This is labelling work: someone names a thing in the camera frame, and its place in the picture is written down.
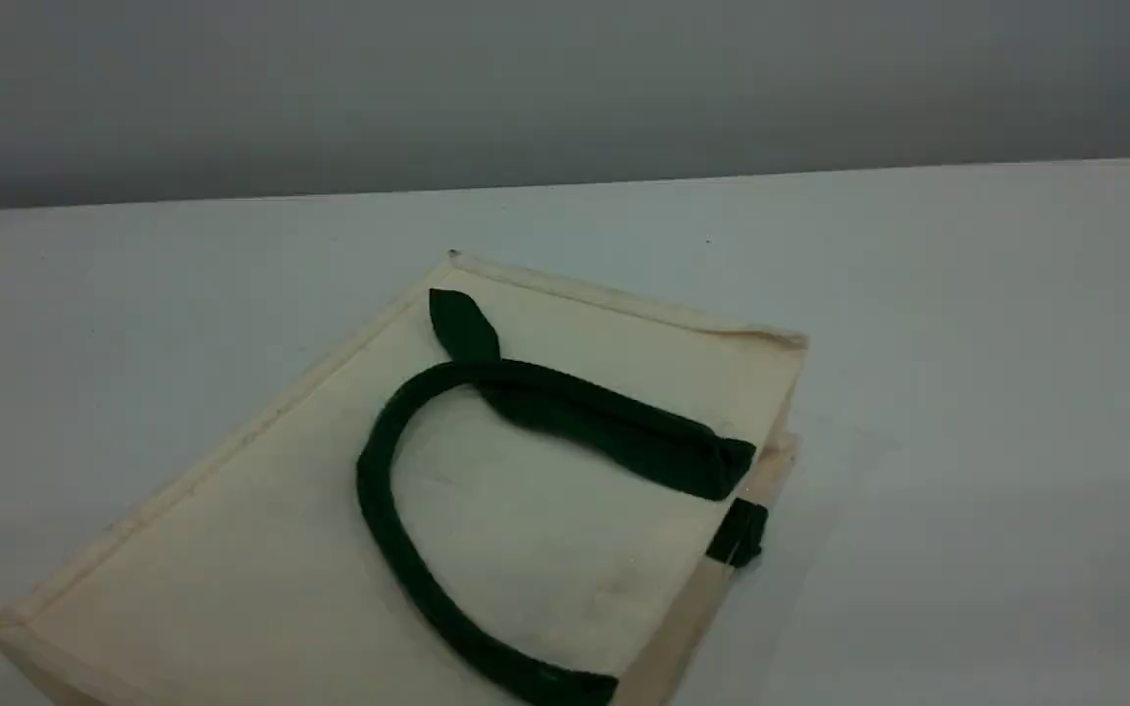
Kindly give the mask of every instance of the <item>white table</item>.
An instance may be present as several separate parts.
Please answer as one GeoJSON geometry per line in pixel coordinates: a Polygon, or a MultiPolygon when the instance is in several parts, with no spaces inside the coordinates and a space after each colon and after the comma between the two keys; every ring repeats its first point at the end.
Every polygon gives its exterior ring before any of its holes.
{"type": "Polygon", "coordinates": [[[0,605],[449,247],[814,337],[680,705],[1130,705],[1130,159],[0,211],[0,605]]]}

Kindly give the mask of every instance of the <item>white tabletop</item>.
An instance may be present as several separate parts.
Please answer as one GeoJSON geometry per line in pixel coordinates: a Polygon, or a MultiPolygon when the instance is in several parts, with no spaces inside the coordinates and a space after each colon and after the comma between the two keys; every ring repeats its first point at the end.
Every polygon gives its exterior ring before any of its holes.
{"type": "Polygon", "coordinates": [[[449,247],[811,334],[679,705],[1130,705],[1130,159],[0,211],[0,607],[449,247]]]}

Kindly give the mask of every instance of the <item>gray wall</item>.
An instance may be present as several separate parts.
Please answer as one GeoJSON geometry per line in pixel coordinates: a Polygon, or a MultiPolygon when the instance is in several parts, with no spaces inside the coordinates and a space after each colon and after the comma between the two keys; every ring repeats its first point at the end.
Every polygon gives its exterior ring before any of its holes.
{"type": "Polygon", "coordinates": [[[0,204],[1130,155],[1130,0],[0,0],[0,204]]]}

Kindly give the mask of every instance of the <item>green fabric strap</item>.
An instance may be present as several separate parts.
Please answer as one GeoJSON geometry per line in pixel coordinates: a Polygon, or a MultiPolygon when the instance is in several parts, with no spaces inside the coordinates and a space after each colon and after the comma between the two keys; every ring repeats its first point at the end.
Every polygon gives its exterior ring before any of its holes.
{"type": "Polygon", "coordinates": [[[730,495],[756,450],[576,376],[499,358],[495,331],[466,295],[432,290],[431,317],[435,334],[457,360],[415,375],[377,415],[355,480],[368,531],[405,594],[468,665],[533,706],[605,705],[618,687],[616,678],[550,665],[490,637],[432,576],[390,490],[391,464],[408,421],[432,398],[473,384],[501,416],[519,426],[583,443],[646,479],[713,500],[730,495]],[[647,461],[644,452],[664,465],[647,461]]]}
{"type": "Polygon", "coordinates": [[[718,532],[713,533],[710,548],[704,550],[705,557],[736,568],[747,567],[762,554],[762,537],[765,537],[768,518],[766,506],[736,497],[718,532]]]}
{"type": "MultiPolygon", "coordinates": [[[[457,361],[499,360],[499,337],[470,296],[432,289],[435,335],[457,361]]],[[[568,438],[605,453],[645,479],[705,500],[725,500],[756,452],[687,417],[610,393],[544,398],[516,385],[477,385],[493,410],[521,428],[568,438]]]]}

